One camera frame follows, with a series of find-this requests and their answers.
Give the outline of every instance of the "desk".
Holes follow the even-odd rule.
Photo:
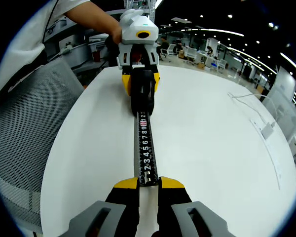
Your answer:
[[[246,88],[200,71],[168,66],[159,71],[151,116],[159,176],[182,182],[192,201],[224,218],[234,235],[270,236],[296,196],[295,164],[279,126],[267,141],[281,169],[280,189],[269,151],[250,121],[261,119],[227,95],[249,94]],[[257,98],[243,99],[273,121]],[[44,236],[66,231],[74,216],[132,177],[133,153],[130,97],[121,71],[105,68],[72,107],[50,151],[40,199]],[[137,236],[157,230],[156,191],[140,189]]]
[[[212,56],[207,55],[206,53],[197,52],[197,57],[196,57],[195,61],[201,61],[201,58],[202,57],[206,57],[206,58],[212,59],[213,62],[217,65],[217,71],[218,71],[218,60],[217,59],[215,59]]]

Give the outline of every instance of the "floor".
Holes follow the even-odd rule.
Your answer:
[[[163,57],[162,60],[159,61],[159,64],[165,65],[165,66],[188,68],[196,71],[213,74],[221,78],[233,81],[241,86],[244,86],[253,94],[260,94],[260,92],[258,92],[255,89],[255,85],[253,83],[250,83],[247,80],[243,79],[235,71],[232,71],[232,70],[225,69],[222,73],[218,73],[216,70],[211,70],[210,72],[208,72],[206,70],[198,68],[197,65],[194,65],[192,62],[189,62],[185,59],[181,59],[176,55],[170,55],[170,56],[167,56],[166,58]]]

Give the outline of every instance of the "person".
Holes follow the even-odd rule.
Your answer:
[[[212,56],[213,53],[214,53],[212,47],[207,46],[207,49],[208,49],[208,51],[207,51],[207,55]]]
[[[161,49],[168,49],[169,43],[167,42],[167,38],[165,36],[161,36],[161,46],[157,47],[157,54],[159,55],[159,59],[161,59]]]
[[[178,50],[181,50],[181,49],[182,49],[182,43],[178,43],[178,44],[177,44],[177,49],[178,49]]]
[[[10,42],[0,64],[0,95],[37,67],[47,63],[43,38],[48,26],[67,16],[74,22],[121,42],[119,22],[90,0],[51,0],[25,23]]]

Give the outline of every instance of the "person's arm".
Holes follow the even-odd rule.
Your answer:
[[[65,15],[86,28],[112,35],[116,44],[119,44],[122,40],[122,28],[119,22],[90,1],[74,7]]]

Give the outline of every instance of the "gray mesh chair back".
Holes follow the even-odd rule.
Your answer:
[[[83,87],[63,59],[37,69],[0,103],[0,194],[18,225],[41,233],[40,190],[57,132]]]

